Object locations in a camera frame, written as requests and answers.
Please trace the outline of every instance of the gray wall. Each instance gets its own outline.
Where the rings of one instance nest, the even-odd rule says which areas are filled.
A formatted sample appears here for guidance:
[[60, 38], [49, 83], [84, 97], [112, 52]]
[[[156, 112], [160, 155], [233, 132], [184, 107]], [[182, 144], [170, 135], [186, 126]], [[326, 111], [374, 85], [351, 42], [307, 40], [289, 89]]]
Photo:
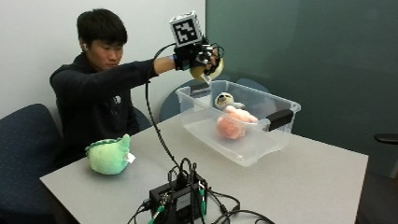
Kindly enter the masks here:
[[249, 77], [302, 105], [293, 132], [370, 155], [397, 172], [397, 0], [208, 0], [206, 35], [225, 48], [224, 74]]

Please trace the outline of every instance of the man's hair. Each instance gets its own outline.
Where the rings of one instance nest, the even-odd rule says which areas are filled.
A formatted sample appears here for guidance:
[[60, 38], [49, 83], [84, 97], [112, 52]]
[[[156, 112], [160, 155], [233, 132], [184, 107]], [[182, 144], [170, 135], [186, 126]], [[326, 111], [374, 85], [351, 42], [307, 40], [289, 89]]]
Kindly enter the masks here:
[[118, 45], [126, 43], [124, 22], [112, 11], [104, 8], [96, 8], [78, 16], [77, 34], [88, 45], [93, 40]]

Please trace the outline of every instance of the pink stuffed toy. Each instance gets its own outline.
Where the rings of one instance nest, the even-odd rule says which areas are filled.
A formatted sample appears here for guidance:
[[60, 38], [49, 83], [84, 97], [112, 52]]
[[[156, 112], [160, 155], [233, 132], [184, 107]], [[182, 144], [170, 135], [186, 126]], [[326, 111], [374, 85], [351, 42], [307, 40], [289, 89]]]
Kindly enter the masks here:
[[234, 119], [244, 122], [257, 122], [258, 119], [246, 110], [237, 109], [232, 105], [225, 107], [224, 112], [226, 115], [220, 117], [217, 121], [218, 134], [225, 138], [238, 139], [246, 134], [246, 124]]

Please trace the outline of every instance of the man's ear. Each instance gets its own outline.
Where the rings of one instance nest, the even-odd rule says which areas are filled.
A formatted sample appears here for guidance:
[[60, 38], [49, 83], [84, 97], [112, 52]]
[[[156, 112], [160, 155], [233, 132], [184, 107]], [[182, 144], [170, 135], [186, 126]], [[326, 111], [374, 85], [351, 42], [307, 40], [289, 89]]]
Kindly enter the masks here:
[[81, 38], [78, 38], [78, 43], [80, 43], [80, 47], [81, 47], [82, 51], [88, 51], [86, 43]]

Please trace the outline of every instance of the person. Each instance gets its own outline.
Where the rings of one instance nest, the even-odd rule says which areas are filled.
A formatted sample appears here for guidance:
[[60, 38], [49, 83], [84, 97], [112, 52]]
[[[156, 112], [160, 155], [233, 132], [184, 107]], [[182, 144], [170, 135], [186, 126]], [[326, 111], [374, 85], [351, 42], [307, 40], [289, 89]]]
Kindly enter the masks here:
[[[82, 158], [90, 143], [140, 131], [130, 89], [176, 69], [176, 63], [186, 60], [172, 55], [120, 64], [128, 35], [120, 17], [104, 8], [78, 16], [77, 33], [82, 52], [49, 78], [64, 133], [56, 153], [59, 167]], [[206, 69], [217, 65], [216, 58], [214, 51]]]

